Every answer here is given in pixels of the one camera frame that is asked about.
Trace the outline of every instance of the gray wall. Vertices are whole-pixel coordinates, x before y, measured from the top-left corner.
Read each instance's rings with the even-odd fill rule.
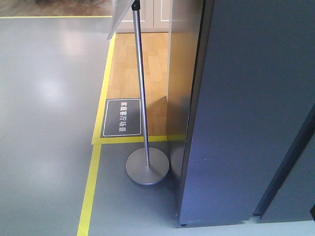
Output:
[[[202,9],[203,0],[173,0],[167,135],[177,185],[185,183],[181,173]],[[180,212],[182,193],[177,197]]]
[[[314,1],[215,1],[194,81],[201,85],[192,95],[181,224],[232,224],[254,213],[315,102],[314,8]],[[177,78],[177,87],[188,82]]]

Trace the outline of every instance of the white cabinet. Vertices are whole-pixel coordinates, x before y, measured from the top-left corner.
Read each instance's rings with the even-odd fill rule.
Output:
[[[154,0],[153,26],[156,29],[169,28],[171,0]]]
[[[140,20],[142,32],[168,32],[171,0],[142,0]],[[133,32],[132,10],[127,13],[117,32]]]

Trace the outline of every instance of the black floor label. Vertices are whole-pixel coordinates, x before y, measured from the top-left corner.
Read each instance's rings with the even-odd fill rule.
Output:
[[[141,135],[140,99],[108,99],[103,137]]]

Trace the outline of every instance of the wooden floor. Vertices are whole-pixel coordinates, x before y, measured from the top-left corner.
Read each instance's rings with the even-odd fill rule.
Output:
[[[168,33],[143,33],[149,135],[166,135]],[[107,98],[138,98],[133,33],[117,34]]]
[[[111,16],[111,0],[0,0],[5,16]]]

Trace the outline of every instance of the gray panel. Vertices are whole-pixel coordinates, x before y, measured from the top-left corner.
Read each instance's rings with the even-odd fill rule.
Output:
[[[190,96],[199,40],[202,0],[174,0],[171,27],[167,135],[176,181],[180,184]],[[181,204],[181,193],[178,196]]]
[[[262,222],[312,220],[315,204],[315,137],[294,165],[290,175],[262,217]]]
[[[315,102],[313,1],[215,1],[180,223],[248,220]]]
[[[127,12],[131,9],[131,5],[134,0],[116,0],[114,7],[114,15],[112,19],[112,26],[110,32],[108,33],[107,39],[112,39],[115,31],[119,27],[120,23],[124,19]]]
[[[0,229],[73,236],[110,19],[0,19]]]

